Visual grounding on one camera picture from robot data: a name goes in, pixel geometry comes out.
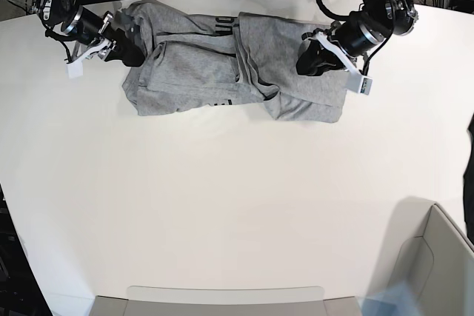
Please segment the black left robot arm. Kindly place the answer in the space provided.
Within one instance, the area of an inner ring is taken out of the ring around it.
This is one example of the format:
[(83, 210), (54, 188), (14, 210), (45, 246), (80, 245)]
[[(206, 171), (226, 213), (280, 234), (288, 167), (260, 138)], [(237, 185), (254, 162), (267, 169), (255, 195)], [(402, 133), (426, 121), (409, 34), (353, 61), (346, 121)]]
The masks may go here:
[(333, 23), (326, 30), (314, 30), (302, 36), (310, 45), (298, 58), (296, 71), (299, 75), (320, 76), (346, 67), (333, 51), (316, 39), (316, 34), (325, 35), (351, 63), (362, 56), (364, 66), (358, 72), (366, 75), (375, 54), (393, 35), (410, 33), (418, 19), (414, 0), (362, 0), (361, 9), (347, 15), (329, 10), (323, 0), (316, 0), (316, 4)]

